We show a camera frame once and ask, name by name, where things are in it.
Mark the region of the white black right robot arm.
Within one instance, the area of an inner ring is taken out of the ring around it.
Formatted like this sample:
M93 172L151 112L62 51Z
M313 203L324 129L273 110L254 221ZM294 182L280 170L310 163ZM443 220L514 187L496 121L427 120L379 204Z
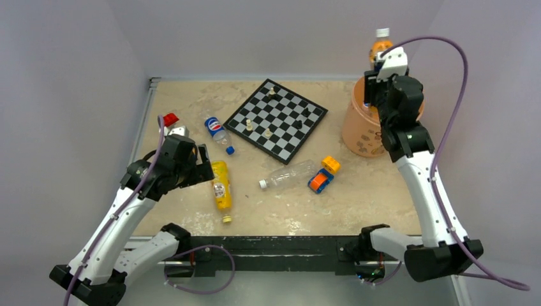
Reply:
M376 71L367 71L364 100L378 111L383 146L406 182L422 234L411 237L387 224L362 228L360 255L374 259L386 253L401 261L417 282L465 272L483 255L484 247L457 220L439 174L432 168L434 145L417 118L423 85L408 75L379 80Z

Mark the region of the orange drink bottle blue label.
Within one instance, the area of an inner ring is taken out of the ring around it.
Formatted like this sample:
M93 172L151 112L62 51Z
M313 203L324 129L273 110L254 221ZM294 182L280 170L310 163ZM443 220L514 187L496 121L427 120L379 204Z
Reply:
M389 28L377 29L375 37L376 39L369 50L369 65L371 69L374 69L377 54L393 46L393 42L390 40Z

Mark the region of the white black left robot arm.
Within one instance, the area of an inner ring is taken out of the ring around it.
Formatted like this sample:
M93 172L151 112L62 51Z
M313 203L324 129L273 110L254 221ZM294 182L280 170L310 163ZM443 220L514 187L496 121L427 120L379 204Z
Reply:
M181 135L161 141L154 160L131 163L115 200L85 247L49 277L86 305L117 305L128 286L159 261L188 257L191 234L169 223L155 237L124 253L134 230L155 204L174 189L214 178L207 147Z

